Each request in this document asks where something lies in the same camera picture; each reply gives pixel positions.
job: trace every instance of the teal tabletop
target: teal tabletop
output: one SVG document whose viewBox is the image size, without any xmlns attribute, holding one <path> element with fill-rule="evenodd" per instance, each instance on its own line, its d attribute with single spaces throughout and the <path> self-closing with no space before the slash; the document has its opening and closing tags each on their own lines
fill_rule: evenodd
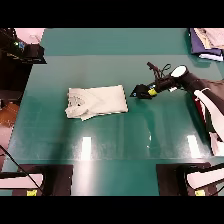
<svg viewBox="0 0 224 224">
<path fill-rule="evenodd" d="M 156 164 L 224 162 L 213 156 L 185 91 L 164 91 L 153 100 L 129 97 L 136 84 L 154 80 L 148 61 L 224 78 L 222 62 L 190 54 L 185 28 L 46 29 L 41 45 L 47 64 L 33 66 L 9 144 L 20 164 L 74 164 L 72 195 L 159 195 Z M 114 85 L 124 87 L 127 113 L 66 117 L 68 88 Z M 81 156 L 87 138 L 88 160 Z M 6 159 L 3 171 L 15 170 Z"/>
</svg>

